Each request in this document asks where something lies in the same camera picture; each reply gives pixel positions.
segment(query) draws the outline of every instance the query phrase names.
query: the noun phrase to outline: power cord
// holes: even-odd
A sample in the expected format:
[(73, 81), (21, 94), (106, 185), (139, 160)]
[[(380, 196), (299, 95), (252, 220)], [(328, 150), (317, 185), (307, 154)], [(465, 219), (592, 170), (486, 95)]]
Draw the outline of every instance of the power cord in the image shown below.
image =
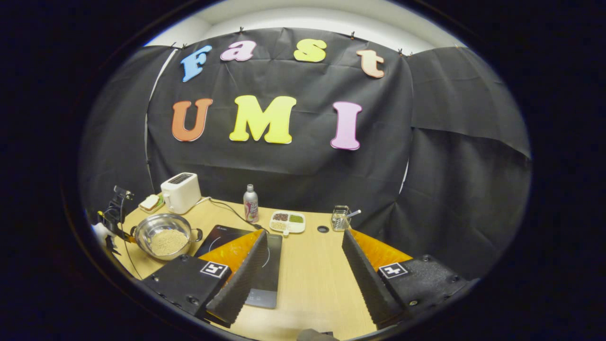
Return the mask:
[(238, 213), (237, 213), (237, 212), (236, 212), (236, 211), (235, 211), (235, 210), (234, 210), (234, 209), (233, 209), (231, 206), (229, 206), (228, 204), (221, 203), (221, 202), (219, 202), (219, 201), (215, 201), (215, 200), (213, 200), (211, 197), (207, 197), (207, 199), (208, 199), (208, 200), (209, 200), (211, 203), (213, 203), (213, 204), (221, 204), (221, 205), (223, 205), (223, 206), (227, 206), (227, 207), (228, 207), (228, 208), (229, 208), (229, 209), (230, 209), (230, 210), (231, 210), (231, 211), (232, 211), (232, 212), (233, 212), (233, 213), (234, 213), (236, 216), (238, 216), (238, 218), (240, 218), (240, 219), (241, 219), (243, 222), (247, 223), (248, 225), (250, 225), (250, 226), (254, 227), (254, 228), (255, 228), (255, 229), (257, 229), (257, 230), (259, 230), (259, 229), (263, 229), (263, 230), (265, 230), (265, 232), (269, 233), (269, 231), (268, 231), (268, 230), (266, 230), (266, 229), (264, 229), (264, 228), (263, 228), (263, 226), (261, 226), (261, 225), (259, 225), (259, 224), (253, 224), (253, 223), (251, 223), (250, 221), (248, 221), (248, 220), (246, 220), (246, 219), (244, 219), (244, 218), (240, 217), (240, 215), (239, 215), (239, 214), (238, 214)]
[[(122, 202), (120, 203), (120, 217), (122, 217), (122, 208), (124, 207), (124, 199), (126, 199), (126, 195), (124, 196), (124, 198), (122, 198)], [(124, 235), (124, 225), (122, 225), (122, 221), (118, 221), (120, 223), (120, 230), (122, 230), (122, 234)], [(124, 241), (124, 249), (126, 250), (126, 254), (128, 256), (128, 260), (130, 260), (130, 264), (133, 266), (133, 269), (135, 269), (135, 272), (137, 273), (137, 275), (139, 275), (139, 278), (141, 280), (143, 280), (143, 276), (139, 273), (139, 271), (137, 271), (137, 268), (135, 267), (135, 263), (133, 263), (133, 259), (130, 258), (130, 253), (128, 252), (128, 247), (126, 246), (126, 239), (123, 240)]]
[(201, 204), (201, 203), (203, 203), (203, 202), (205, 202), (207, 200), (210, 200), (210, 199), (211, 199), (210, 197), (206, 197), (206, 198), (200, 199), (200, 200), (198, 200), (197, 203), (194, 204), (194, 206), (196, 206), (197, 204)]

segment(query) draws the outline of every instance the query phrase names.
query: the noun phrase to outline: screw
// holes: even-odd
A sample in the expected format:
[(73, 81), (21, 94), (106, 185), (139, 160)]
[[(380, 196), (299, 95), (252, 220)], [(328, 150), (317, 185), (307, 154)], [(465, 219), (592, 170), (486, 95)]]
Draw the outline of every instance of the screw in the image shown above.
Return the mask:
[(200, 301), (196, 297), (193, 297), (193, 296), (187, 296), (187, 301), (193, 305), (200, 304)]

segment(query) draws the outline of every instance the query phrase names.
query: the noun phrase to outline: white plate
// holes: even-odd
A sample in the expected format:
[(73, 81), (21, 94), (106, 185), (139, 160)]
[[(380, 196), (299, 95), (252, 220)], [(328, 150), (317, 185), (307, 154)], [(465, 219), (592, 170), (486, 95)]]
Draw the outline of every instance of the white plate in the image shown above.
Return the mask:
[[(276, 214), (280, 214), (280, 213), (288, 215), (286, 221), (284, 221), (284, 220), (275, 220), (273, 218)], [(303, 222), (302, 223), (295, 223), (293, 221), (290, 221), (290, 216), (291, 215), (303, 218)], [(305, 216), (302, 215), (301, 213), (295, 213), (295, 212), (289, 212), (289, 211), (276, 211), (276, 212), (274, 212), (274, 213), (271, 214), (271, 219), (269, 221), (269, 227), (270, 227), (270, 229), (272, 229), (274, 231), (279, 231), (279, 232), (283, 232), (284, 233), (285, 229), (275, 228), (274, 227), (275, 223), (282, 223), (282, 224), (286, 225), (288, 231), (287, 231), (287, 233), (285, 233), (285, 235), (288, 235), (288, 232), (289, 233), (301, 233), (301, 232), (305, 231)]]

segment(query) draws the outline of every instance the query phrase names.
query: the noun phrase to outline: green food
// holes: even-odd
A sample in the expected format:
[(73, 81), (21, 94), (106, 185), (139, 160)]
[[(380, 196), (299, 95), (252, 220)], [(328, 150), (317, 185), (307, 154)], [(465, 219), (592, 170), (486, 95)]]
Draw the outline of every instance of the green food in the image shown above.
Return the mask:
[(302, 223), (303, 222), (303, 217), (300, 217), (298, 215), (291, 215), (290, 219), (288, 219), (290, 222), (293, 223)]

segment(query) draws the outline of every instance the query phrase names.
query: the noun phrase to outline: aluminum bottle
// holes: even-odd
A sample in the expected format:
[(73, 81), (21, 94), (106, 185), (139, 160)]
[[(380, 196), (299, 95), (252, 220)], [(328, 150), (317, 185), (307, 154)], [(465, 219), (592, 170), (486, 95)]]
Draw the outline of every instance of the aluminum bottle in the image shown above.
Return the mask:
[(251, 184), (246, 186), (244, 193), (244, 217), (251, 223), (259, 221), (259, 197)]

